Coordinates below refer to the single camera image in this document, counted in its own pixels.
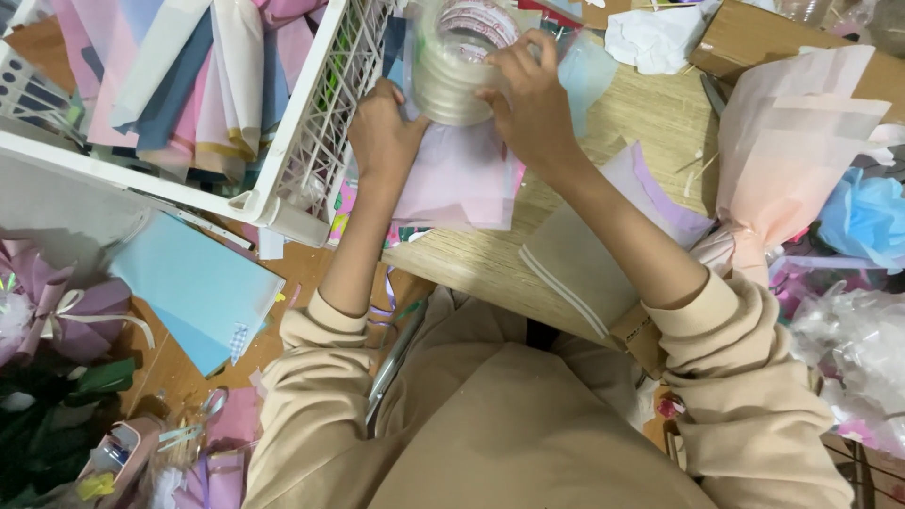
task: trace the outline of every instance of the clear plastic wrap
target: clear plastic wrap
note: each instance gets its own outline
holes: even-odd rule
[[[503,1],[426,0],[415,18],[414,104],[429,119],[469,126],[491,117],[474,93],[504,85],[500,70],[483,63],[516,42],[530,18]]]
[[[905,295],[845,285],[802,301],[790,350],[823,375],[837,434],[905,458]]]

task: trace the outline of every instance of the sleeve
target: sleeve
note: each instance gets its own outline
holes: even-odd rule
[[[315,292],[306,309],[286,311],[280,327],[285,352],[265,370],[263,435],[248,471],[244,509],[273,502],[306,477],[301,490],[313,502],[327,494],[322,473],[331,460],[367,439],[365,415],[371,358],[361,347],[367,318],[349,318]],[[293,501],[295,507],[305,500]]]
[[[688,306],[648,312],[669,354],[664,378],[687,409],[678,426],[688,472],[718,507],[851,507],[820,441],[833,416],[789,355],[772,294],[711,272]]]

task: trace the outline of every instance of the ribbed cuff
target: ribbed cuff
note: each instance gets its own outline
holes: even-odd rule
[[[674,338],[699,336],[713,331],[732,318],[741,299],[725,281],[708,269],[707,284],[695,300],[678,310],[644,306],[663,335]]]
[[[367,315],[360,318],[351,318],[333,309],[323,297],[320,289],[314,291],[306,313],[317,325],[333,332],[344,334],[361,334],[367,323]]]

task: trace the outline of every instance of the wooden desk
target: wooden desk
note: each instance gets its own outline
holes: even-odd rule
[[[639,139],[644,158],[666,193],[677,203],[712,216],[719,162],[714,161],[692,182],[689,196],[684,196],[688,175],[699,174],[717,151],[717,117],[699,75],[694,69],[685,76],[643,76],[620,65],[613,84],[588,111],[587,136],[580,141],[588,157],[602,165],[625,146],[622,137]],[[692,163],[699,149],[703,158]],[[530,169],[523,182],[510,231],[435,230],[385,251],[383,260],[561,331],[593,339],[596,334],[581,314],[519,257],[527,235],[563,203]]]

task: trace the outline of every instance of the white plastic basket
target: white plastic basket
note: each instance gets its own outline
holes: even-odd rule
[[[357,100],[380,74],[383,32],[394,3],[329,0],[261,175],[254,189],[238,197],[219,197],[82,155],[65,136],[69,106],[62,98],[66,96],[52,83],[42,82],[34,68],[3,42],[0,154],[78,180],[110,185],[142,201],[150,196],[172,205],[200,208],[267,226],[306,245],[323,246],[329,233],[331,200],[351,152],[348,124]],[[38,9],[35,4],[35,0],[23,0],[14,20],[33,19]],[[301,190],[313,178],[325,192],[313,206],[310,200],[303,205]]]

